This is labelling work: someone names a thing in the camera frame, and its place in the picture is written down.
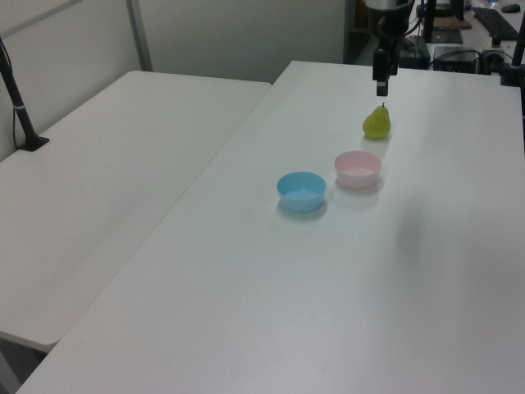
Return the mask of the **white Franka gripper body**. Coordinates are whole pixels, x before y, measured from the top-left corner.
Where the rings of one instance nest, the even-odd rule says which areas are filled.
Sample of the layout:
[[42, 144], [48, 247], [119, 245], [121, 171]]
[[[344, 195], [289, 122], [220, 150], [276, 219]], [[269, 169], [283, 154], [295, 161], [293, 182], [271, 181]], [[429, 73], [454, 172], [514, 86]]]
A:
[[377, 38], [404, 35], [413, 5], [413, 0], [366, 0], [368, 31]]

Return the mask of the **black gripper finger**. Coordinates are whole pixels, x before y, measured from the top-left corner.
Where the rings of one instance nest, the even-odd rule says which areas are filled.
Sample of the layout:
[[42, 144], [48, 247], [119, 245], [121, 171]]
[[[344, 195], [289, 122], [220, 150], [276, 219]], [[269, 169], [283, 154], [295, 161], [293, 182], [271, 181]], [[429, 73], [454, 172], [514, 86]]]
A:
[[379, 39], [372, 56], [372, 79], [376, 82], [379, 97], [388, 95], [389, 53], [387, 44], [387, 40]]
[[399, 40], [397, 38], [389, 40], [389, 76], [396, 76], [399, 69]]

